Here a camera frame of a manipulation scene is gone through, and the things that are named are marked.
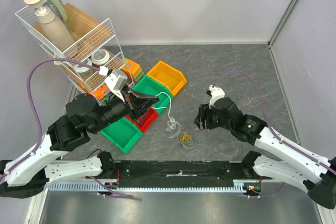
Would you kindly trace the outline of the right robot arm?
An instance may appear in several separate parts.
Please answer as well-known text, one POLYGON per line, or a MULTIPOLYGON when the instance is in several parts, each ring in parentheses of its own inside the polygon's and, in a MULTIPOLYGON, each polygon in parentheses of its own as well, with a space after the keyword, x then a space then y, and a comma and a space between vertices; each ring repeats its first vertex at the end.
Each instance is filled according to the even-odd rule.
POLYGON ((279 158, 275 161, 258 154, 242 163, 240 172, 245 178, 270 177, 301 189, 324 208, 335 208, 335 159, 288 140, 264 120, 244 114, 230 98, 201 104, 194 123, 199 129, 223 128, 239 141, 279 158))

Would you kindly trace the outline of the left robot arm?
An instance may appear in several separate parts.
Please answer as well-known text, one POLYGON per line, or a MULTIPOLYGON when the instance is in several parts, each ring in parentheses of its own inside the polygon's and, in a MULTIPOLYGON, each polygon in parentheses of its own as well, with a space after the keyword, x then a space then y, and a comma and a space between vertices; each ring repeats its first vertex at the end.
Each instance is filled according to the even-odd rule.
POLYGON ((96 134, 125 116, 138 120, 159 97, 124 87, 122 97, 100 105, 90 94, 80 94, 66 104, 66 114, 56 120, 26 153, 1 161, 1 197, 25 199, 38 195, 63 180, 83 177, 111 178, 116 165, 109 152, 76 162, 54 160, 90 141, 96 134))

